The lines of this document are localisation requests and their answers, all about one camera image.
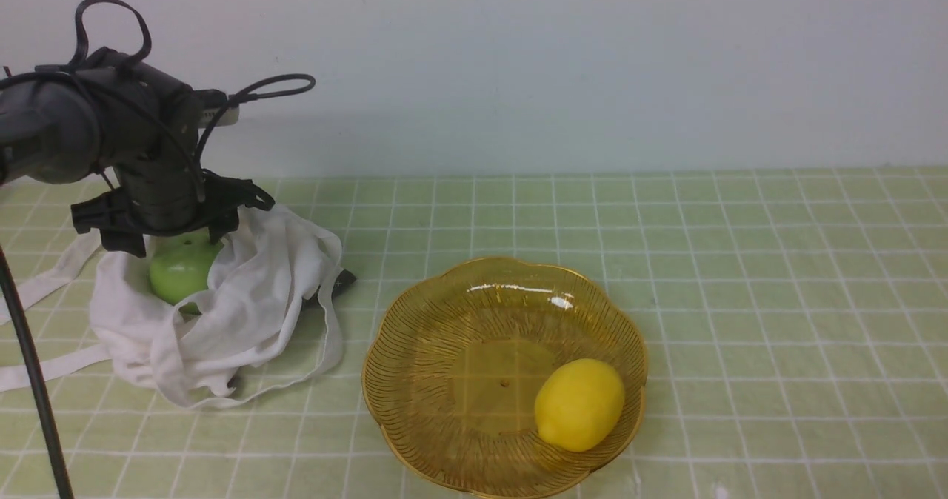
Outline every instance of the apple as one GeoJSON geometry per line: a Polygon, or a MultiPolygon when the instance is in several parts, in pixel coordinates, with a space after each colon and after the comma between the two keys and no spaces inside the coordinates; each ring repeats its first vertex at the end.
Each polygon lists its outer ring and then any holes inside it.
{"type": "MultiPolygon", "coordinates": [[[[148,266],[148,278],[157,297],[178,304],[189,296],[207,289],[207,274],[224,244],[211,244],[207,231],[162,238],[148,266]]],[[[181,308],[186,314],[200,314],[194,303],[181,308]]]]}

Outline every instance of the tiled countertop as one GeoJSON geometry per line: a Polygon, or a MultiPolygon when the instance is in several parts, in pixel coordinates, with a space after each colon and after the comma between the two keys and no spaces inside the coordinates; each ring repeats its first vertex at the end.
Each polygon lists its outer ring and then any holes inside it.
{"type": "MultiPolygon", "coordinates": [[[[262,181],[344,239],[345,358],[247,407],[184,412],[109,364],[51,381],[77,495],[459,497],[405,471],[359,370],[403,289],[509,254],[602,283],[650,345],[631,448],[565,497],[924,499],[948,495],[948,168],[262,181]]],[[[101,182],[0,191],[19,279],[74,239],[101,182]]],[[[30,310],[41,356],[91,344],[94,266],[30,310]]],[[[318,351],[321,313],[244,385],[318,351]]],[[[0,365],[17,364],[0,327],[0,365]]],[[[28,391],[0,395],[0,496],[51,495],[28,391]]]]}

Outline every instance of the bowl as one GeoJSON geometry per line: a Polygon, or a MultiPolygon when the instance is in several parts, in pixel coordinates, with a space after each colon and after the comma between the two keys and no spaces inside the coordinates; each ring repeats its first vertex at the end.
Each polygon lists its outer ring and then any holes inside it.
{"type": "Polygon", "coordinates": [[[482,258],[410,287],[389,307],[362,372],[389,447],[433,483],[490,499],[565,492],[629,446],[642,423],[649,353],[633,321],[564,267],[482,258]],[[536,393],[556,368],[597,358],[626,399],[595,448],[536,434],[536,393]]]}

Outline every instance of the white cloth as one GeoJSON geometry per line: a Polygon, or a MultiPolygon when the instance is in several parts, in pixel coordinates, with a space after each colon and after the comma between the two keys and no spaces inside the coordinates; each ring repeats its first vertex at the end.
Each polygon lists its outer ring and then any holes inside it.
{"type": "MultiPolygon", "coordinates": [[[[99,344],[43,361],[47,380],[111,360],[115,373],[132,384],[155,388],[182,408],[235,407],[265,392],[321,375],[342,357],[342,336],[332,305],[341,272],[338,236],[299,218],[287,207],[239,211],[240,227],[224,237],[207,276],[209,289],[173,306],[154,296],[148,265],[155,239],[147,237],[145,259],[109,252],[99,261],[89,304],[89,323],[99,344]],[[233,398],[228,381],[242,366],[259,367],[287,347],[304,299],[317,292],[325,313],[326,337],[312,368],[283,384],[233,398]],[[200,316],[185,319],[179,308],[197,304],[200,316]],[[211,397],[195,399],[208,388],[211,397]]],[[[79,236],[53,269],[19,287],[24,308],[79,275],[99,249],[99,235],[79,236]]],[[[10,320],[0,304],[0,324],[10,320]]],[[[0,392],[30,385],[26,368],[0,368],[0,392]]]]}

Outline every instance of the lemon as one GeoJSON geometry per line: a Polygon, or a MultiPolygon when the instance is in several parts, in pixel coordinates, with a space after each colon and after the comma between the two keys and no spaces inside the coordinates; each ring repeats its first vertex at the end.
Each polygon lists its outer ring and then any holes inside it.
{"type": "Polygon", "coordinates": [[[609,364],[593,358],[563,364],[536,394],[539,437],[567,451],[589,451],[619,422],[625,398],[622,378],[609,364]]]}

